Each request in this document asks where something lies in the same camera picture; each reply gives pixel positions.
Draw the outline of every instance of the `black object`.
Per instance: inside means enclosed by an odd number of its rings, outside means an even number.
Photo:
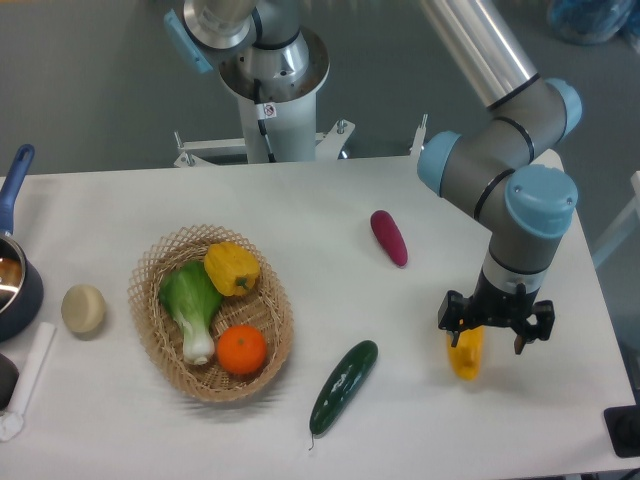
[[[550,300],[533,303],[538,291],[526,292],[524,284],[509,294],[494,287],[480,273],[476,291],[469,298],[449,290],[438,311],[438,328],[451,333],[451,346],[458,344],[460,333],[481,325],[511,328],[516,332],[514,342],[516,355],[520,355],[527,343],[534,340],[549,340],[555,320],[553,303]],[[534,315],[535,323],[528,318]]]
[[[18,369],[13,362],[0,353],[0,410],[9,405],[18,376]]]
[[[40,274],[10,236],[13,233],[13,206],[34,153],[31,145],[18,149],[0,190],[0,258],[18,262],[22,275],[17,292],[0,304],[0,342],[17,335],[31,323],[44,296]]]
[[[604,420],[616,455],[640,457],[640,406],[607,408]]]

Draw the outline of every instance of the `light blue joint cap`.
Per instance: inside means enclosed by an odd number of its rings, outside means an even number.
[[[198,73],[207,73],[213,71],[213,67],[202,55],[200,49],[193,43],[191,37],[184,29],[182,22],[171,10],[164,16],[164,28],[182,59],[194,68]]]
[[[559,78],[549,78],[547,83],[558,90],[562,100],[564,100],[564,109],[567,113],[567,124],[564,129],[562,138],[566,137],[571,130],[580,122],[582,118],[582,100],[575,88],[564,80]]]
[[[507,182],[507,210],[525,231],[540,238],[561,237],[571,225],[578,188],[566,173],[544,165],[527,165]]]
[[[444,167],[446,167],[451,150],[453,150],[453,146],[459,138],[460,134],[455,132],[440,132],[420,152],[418,177],[439,197],[442,196],[440,194],[440,186],[444,175]]]

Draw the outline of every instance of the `orange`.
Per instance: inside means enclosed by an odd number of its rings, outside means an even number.
[[[246,375],[258,370],[267,358],[267,342],[257,328],[235,325],[218,340],[218,362],[227,372]]]

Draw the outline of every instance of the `cucumber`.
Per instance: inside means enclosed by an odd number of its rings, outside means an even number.
[[[364,340],[347,352],[322,387],[311,412],[311,436],[322,435],[358,391],[378,358],[378,346]]]

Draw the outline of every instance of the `blue pot handle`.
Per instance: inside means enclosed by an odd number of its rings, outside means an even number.
[[[0,232],[13,234],[13,207],[34,154],[33,145],[29,144],[22,145],[16,152],[16,158],[0,190]]]

